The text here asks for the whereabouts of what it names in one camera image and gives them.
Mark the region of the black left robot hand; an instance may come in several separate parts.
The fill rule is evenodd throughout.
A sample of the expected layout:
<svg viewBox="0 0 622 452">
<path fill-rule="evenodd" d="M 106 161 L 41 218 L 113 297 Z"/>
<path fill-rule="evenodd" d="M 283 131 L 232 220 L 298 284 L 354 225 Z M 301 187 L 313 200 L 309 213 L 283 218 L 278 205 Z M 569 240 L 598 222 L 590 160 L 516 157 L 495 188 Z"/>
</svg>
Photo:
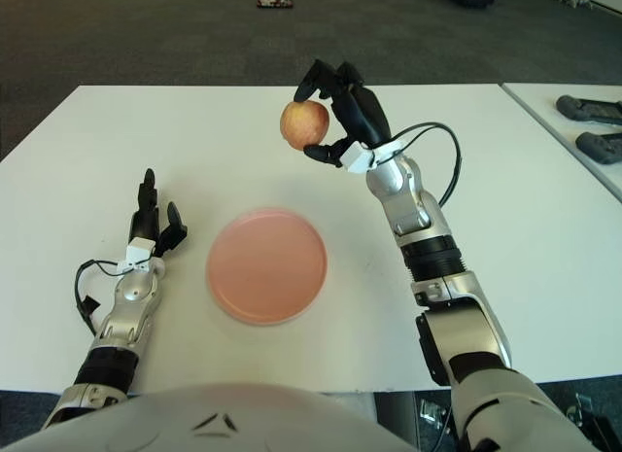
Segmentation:
<svg viewBox="0 0 622 452">
<path fill-rule="evenodd" d="M 160 228 L 156 176 L 152 168 L 145 172 L 137 195 L 138 209 L 133 213 L 128 235 L 125 260 L 118 266 L 121 272 L 148 271 L 150 261 L 162 258 L 188 236 L 188 227 L 173 201 L 166 207 L 167 227 Z"/>
</svg>

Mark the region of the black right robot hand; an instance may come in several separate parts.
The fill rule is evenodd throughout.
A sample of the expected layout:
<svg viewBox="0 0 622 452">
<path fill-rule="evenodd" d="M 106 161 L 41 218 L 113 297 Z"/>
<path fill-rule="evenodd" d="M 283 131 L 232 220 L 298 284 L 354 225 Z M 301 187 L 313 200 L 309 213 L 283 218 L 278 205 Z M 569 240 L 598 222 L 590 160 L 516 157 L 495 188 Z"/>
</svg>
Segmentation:
<svg viewBox="0 0 622 452">
<path fill-rule="evenodd" d="M 344 128 L 345 137 L 327 146 L 306 146 L 306 156 L 350 173 L 373 172 L 386 179 L 402 176 L 396 163 L 389 159 L 397 142 L 386 115 L 353 64 L 344 62 L 333 68 L 315 60 L 299 84 L 294 101 L 303 102 L 314 92 L 331 101 L 331 110 Z"/>
</svg>

